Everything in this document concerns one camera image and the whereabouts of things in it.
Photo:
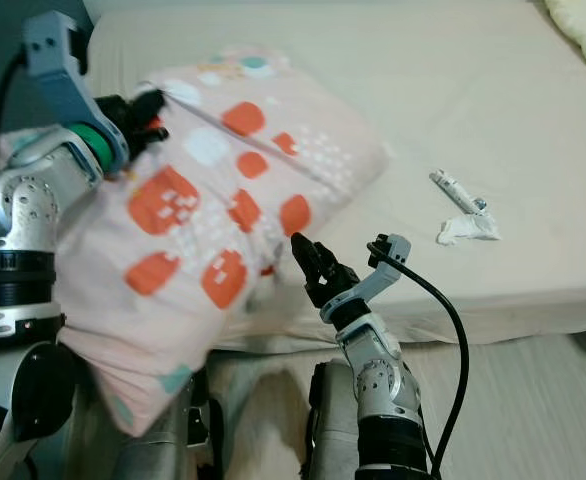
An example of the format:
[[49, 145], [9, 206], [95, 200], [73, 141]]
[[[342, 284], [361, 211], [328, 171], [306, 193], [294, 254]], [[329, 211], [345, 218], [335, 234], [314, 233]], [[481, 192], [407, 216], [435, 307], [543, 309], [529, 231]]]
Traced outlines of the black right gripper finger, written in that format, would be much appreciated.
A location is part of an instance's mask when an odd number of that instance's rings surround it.
[[331, 270], [333, 270], [333, 253], [322, 246], [321, 243], [315, 242], [317, 251], [319, 251], [320, 256], [320, 265], [321, 265], [321, 279], [326, 280], [331, 275]]
[[290, 236], [290, 251], [299, 269], [305, 274], [306, 285], [317, 285], [321, 279], [321, 265], [316, 243], [302, 233]]

